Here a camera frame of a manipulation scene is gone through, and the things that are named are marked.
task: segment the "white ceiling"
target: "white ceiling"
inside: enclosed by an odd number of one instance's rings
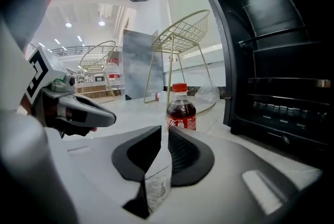
[[[52,0],[32,44],[41,42],[47,49],[61,46],[96,45],[106,40],[118,41],[121,23],[127,8],[137,9],[140,3],[130,0]],[[106,24],[101,27],[98,22]]]

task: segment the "robotic arm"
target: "robotic arm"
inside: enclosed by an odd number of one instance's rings
[[[41,46],[28,62],[36,71],[26,90],[32,114],[46,127],[64,134],[86,136],[93,127],[107,127],[116,115],[75,93],[75,77]]]

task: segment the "gold wire chair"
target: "gold wire chair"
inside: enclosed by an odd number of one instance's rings
[[[185,83],[182,63],[180,54],[184,53],[187,50],[190,50],[194,47],[198,47],[205,68],[207,70],[210,83],[211,77],[209,73],[209,69],[206,65],[202,50],[199,46],[199,42],[201,39],[205,36],[205,34],[208,31],[208,15],[210,11],[207,9],[196,11],[181,20],[177,21],[173,25],[169,26],[167,29],[165,29],[160,35],[158,35],[155,40],[153,41],[152,48],[153,48],[153,55],[150,65],[150,71],[148,74],[147,79],[147,85],[145,90],[145,96],[144,96],[144,103],[153,102],[155,100],[146,101],[146,95],[147,90],[149,86],[149,79],[150,74],[152,70],[152,63],[154,59],[154,55],[156,52],[163,52],[163,53],[169,53],[170,54],[170,60],[169,60],[169,76],[168,76],[168,88],[167,88],[167,106],[169,105],[169,99],[170,99],[170,88],[171,88],[171,78],[172,78],[172,64],[173,64],[173,54],[176,54],[178,56],[178,60],[180,62],[180,68],[183,76],[183,81]],[[196,17],[201,17],[197,22],[194,24],[190,24],[190,22],[194,21]],[[215,104],[213,104],[211,107],[206,108],[205,110],[202,110],[199,113],[205,112],[207,110],[210,110]]]
[[[102,46],[103,44],[107,44],[103,46],[103,52],[105,51],[105,55],[102,58],[90,58],[88,55],[91,51],[93,51],[96,47]],[[115,97],[115,94],[112,90],[112,87],[109,82],[109,78],[106,75],[106,72],[104,70],[105,65],[108,63],[108,61],[112,58],[112,53],[116,49],[116,42],[113,40],[104,41],[95,47],[91,48],[81,59],[80,61],[80,74],[83,70],[86,70],[87,72],[102,72],[104,74],[105,82],[106,82],[106,89],[110,91],[111,97]]]

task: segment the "red bottle cap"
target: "red bottle cap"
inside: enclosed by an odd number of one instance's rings
[[[187,84],[186,83],[173,84],[172,91],[173,92],[186,92],[187,91]]]

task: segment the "brown liquid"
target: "brown liquid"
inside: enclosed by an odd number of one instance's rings
[[[188,100],[177,100],[169,104],[167,115],[176,118],[184,118],[196,114],[195,106]]]

